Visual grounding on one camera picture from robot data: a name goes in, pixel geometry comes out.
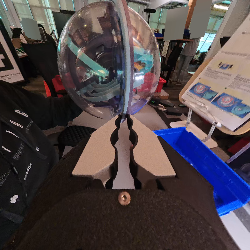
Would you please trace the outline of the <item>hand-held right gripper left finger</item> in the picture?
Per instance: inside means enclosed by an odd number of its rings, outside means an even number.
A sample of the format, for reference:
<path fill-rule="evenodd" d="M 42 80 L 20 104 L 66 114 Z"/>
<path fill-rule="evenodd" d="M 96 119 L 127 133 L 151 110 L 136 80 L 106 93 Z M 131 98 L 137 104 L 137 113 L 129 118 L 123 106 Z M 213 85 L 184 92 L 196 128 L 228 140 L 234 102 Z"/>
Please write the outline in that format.
<path fill-rule="evenodd" d="M 73 176 L 99 179 L 103 183 L 114 181 L 118 172 L 115 144 L 119 129 L 120 115 L 117 115 L 91 134 L 73 169 Z"/>

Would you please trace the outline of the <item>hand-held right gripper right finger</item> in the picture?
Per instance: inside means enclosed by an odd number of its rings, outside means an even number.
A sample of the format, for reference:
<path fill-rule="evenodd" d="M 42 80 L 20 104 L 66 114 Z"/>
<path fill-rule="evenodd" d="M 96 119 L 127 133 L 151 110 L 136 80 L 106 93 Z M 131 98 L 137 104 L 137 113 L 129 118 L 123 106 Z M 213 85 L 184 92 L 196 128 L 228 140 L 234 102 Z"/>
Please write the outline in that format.
<path fill-rule="evenodd" d="M 127 115 L 127 126 L 131 142 L 129 169 L 134 184 L 176 177 L 158 136 L 132 115 Z"/>

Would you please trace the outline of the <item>blue plastic bin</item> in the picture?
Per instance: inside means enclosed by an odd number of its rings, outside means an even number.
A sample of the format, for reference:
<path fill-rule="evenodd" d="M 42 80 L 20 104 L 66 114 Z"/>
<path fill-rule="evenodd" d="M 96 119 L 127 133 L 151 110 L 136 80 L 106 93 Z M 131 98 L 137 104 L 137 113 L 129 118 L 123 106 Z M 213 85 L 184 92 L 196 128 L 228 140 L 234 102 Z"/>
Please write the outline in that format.
<path fill-rule="evenodd" d="M 249 185 L 185 127 L 153 132 L 162 137 L 213 186 L 219 216 L 249 202 Z"/>

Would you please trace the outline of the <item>clear plastic maze ball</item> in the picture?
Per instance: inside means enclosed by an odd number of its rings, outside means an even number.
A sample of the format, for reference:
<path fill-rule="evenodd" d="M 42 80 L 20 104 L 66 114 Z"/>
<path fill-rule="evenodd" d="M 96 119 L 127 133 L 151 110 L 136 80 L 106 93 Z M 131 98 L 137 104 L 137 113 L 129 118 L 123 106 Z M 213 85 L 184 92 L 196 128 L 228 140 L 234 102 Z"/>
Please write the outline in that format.
<path fill-rule="evenodd" d="M 126 1 L 98 1 L 65 24 L 58 70 L 82 110 L 101 119 L 119 116 L 122 123 L 154 95 L 161 56 L 150 26 Z"/>

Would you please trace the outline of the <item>person's left forearm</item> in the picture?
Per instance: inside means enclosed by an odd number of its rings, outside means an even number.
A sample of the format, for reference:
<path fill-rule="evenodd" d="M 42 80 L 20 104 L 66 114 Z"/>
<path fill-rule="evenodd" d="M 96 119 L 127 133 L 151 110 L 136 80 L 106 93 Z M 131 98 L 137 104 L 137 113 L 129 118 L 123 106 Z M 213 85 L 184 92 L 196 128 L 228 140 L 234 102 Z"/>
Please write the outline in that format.
<path fill-rule="evenodd" d="M 1 118 L 29 117 L 41 130 L 66 126 L 83 110 L 68 96 L 44 97 L 20 86 L 0 82 Z"/>

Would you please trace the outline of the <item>red plastic bin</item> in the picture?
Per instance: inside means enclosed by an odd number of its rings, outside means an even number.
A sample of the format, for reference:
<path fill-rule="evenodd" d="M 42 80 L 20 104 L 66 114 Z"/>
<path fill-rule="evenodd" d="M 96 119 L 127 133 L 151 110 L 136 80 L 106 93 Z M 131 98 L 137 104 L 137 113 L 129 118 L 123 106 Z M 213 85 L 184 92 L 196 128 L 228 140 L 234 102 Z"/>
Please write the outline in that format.
<path fill-rule="evenodd" d="M 138 92 L 161 92 L 163 85 L 166 83 L 161 77 L 156 74 L 148 72 L 143 77 L 143 83 L 134 87 Z"/>

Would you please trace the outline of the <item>black backpack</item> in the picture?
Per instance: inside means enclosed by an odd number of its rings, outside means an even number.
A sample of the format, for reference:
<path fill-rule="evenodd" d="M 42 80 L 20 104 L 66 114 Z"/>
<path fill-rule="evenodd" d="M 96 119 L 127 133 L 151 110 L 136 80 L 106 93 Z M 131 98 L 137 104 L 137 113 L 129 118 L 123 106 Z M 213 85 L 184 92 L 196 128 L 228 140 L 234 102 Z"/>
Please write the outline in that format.
<path fill-rule="evenodd" d="M 1 115 L 1 226 L 22 223 L 57 160 L 54 146 L 26 113 Z"/>

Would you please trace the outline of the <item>dark blue cardboard box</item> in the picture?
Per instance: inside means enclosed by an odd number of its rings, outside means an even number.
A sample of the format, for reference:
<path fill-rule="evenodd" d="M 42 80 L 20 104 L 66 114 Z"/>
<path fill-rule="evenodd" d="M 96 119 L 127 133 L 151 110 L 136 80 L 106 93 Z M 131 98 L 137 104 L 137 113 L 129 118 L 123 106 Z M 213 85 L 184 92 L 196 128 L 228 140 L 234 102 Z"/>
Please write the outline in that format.
<path fill-rule="evenodd" d="M 250 143 L 229 158 L 226 163 L 246 183 L 250 184 Z"/>

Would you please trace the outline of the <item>wooden instruction board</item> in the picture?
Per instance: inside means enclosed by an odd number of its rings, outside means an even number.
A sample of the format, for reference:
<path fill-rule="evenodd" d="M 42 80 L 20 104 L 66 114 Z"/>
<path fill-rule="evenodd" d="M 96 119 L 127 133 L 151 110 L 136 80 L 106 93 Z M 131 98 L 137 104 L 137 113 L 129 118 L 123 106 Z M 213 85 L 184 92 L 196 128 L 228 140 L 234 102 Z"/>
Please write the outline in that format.
<path fill-rule="evenodd" d="M 249 131 L 250 73 L 249 15 L 218 53 L 198 70 L 180 94 L 180 100 L 202 103 L 229 135 Z"/>

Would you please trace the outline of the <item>black-framed marker sign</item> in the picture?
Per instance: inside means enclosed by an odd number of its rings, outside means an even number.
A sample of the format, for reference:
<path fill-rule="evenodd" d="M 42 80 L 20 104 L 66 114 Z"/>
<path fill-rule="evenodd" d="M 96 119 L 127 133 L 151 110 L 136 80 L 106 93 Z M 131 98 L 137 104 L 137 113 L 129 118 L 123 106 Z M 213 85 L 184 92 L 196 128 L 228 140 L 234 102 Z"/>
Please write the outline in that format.
<path fill-rule="evenodd" d="M 16 85 L 27 82 L 27 76 L 2 19 L 0 19 L 0 80 Z"/>

